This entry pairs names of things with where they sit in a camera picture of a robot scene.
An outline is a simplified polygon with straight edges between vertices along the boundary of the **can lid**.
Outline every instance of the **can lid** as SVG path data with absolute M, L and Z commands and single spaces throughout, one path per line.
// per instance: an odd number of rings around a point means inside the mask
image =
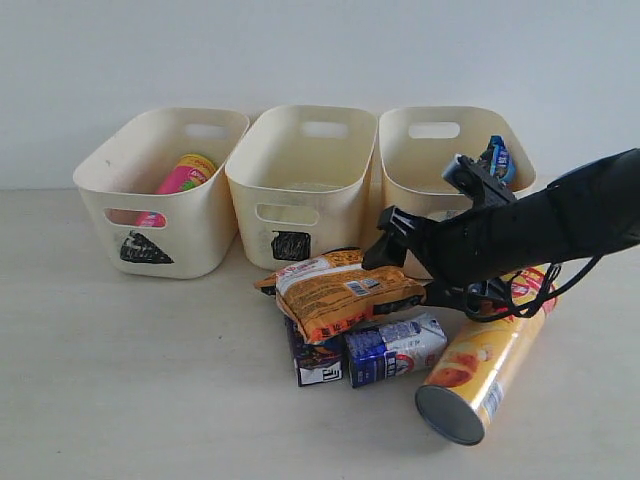
M 461 445 L 476 445 L 484 438 L 482 421 L 471 406 L 448 388 L 423 385 L 416 391 L 422 418 L 443 437 Z

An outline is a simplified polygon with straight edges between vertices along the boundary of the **bin handle hole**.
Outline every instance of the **bin handle hole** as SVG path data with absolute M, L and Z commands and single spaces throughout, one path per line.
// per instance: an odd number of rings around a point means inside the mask
M 184 127 L 186 134 L 192 138 L 208 138 L 223 140 L 229 136 L 229 129 L 219 125 L 206 125 L 204 123 L 190 123 Z
M 409 126 L 411 138 L 456 138 L 460 124 L 456 122 L 419 122 Z
M 283 225 L 316 225 L 320 214 L 312 207 L 301 205 L 273 205 L 259 203 L 256 205 L 256 216 L 263 222 L 281 223 Z
M 307 137 L 347 138 L 349 127 L 338 122 L 304 122 L 302 133 Z
M 126 227 L 165 228 L 167 226 L 167 217 L 159 212 L 106 208 L 104 216 L 112 224 Z

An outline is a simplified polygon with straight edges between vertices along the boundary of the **black triangle label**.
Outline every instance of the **black triangle label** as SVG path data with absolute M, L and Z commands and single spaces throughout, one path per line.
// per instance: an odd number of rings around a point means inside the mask
M 173 263 L 169 255 L 147 237 L 134 230 L 129 232 L 120 247 L 120 259 L 130 263 L 151 263 L 155 265 Z

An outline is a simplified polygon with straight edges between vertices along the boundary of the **white wall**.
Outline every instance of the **white wall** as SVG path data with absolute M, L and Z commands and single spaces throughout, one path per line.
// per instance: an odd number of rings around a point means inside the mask
M 559 174 L 640 144 L 640 4 L 584 3 L 0 0 L 0 188 L 167 105 L 484 106 Z

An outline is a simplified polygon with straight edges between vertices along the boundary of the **plastic storage bin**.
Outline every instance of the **plastic storage bin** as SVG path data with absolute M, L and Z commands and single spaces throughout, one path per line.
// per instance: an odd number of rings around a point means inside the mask
M 522 145 L 497 113 L 476 107 L 409 107 L 380 117 L 383 206 L 397 205 L 407 212 L 443 220 L 471 207 L 442 172 L 456 153 L 478 158 L 491 135 L 501 135 L 517 171 L 511 189 L 520 197 L 536 179 Z M 412 254 L 405 272 L 428 278 Z
M 220 264 L 238 230 L 224 162 L 248 127 L 245 115 L 228 110 L 154 110 L 131 120 L 76 168 L 73 180 L 116 268 L 195 278 Z M 153 195 L 186 153 L 208 157 L 218 170 L 191 190 Z M 164 215 L 166 225 L 134 226 L 148 211 Z M 144 254 L 132 258 L 124 248 Z
M 378 119 L 353 108 L 263 113 L 226 173 L 247 258 L 277 270 L 358 244 Z

